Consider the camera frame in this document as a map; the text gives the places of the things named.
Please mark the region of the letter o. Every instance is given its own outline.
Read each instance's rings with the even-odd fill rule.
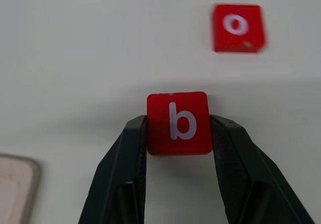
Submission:
[[[233,21],[239,22],[239,27],[237,29],[233,28]],[[236,35],[236,36],[242,36],[245,33],[247,33],[249,29],[249,25],[247,23],[247,20],[245,20],[243,17],[239,15],[227,15],[224,17],[223,25],[226,31]]]

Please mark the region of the beige object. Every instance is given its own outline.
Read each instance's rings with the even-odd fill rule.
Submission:
[[[0,155],[0,224],[26,224],[40,169],[32,160]]]

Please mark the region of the white table surface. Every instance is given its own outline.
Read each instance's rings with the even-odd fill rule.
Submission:
[[[263,7],[259,55],[211,50],[215,3]],[[97,164],[154,92],[201,90],[321,223],[321,0],[0,0],[0,152],[42,181],[31,223],[77,223]],[[147,159],[146,224],[227,223],[213,154]]]

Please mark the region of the red cube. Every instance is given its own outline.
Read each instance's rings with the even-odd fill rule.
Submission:
[[[261,7],[217,5],[212,14],[215,52],[254,52],[265,45]]]
[[[147,121],[147,150],[152,155],[207,154],[213,149],[204,92],[149,95]]]

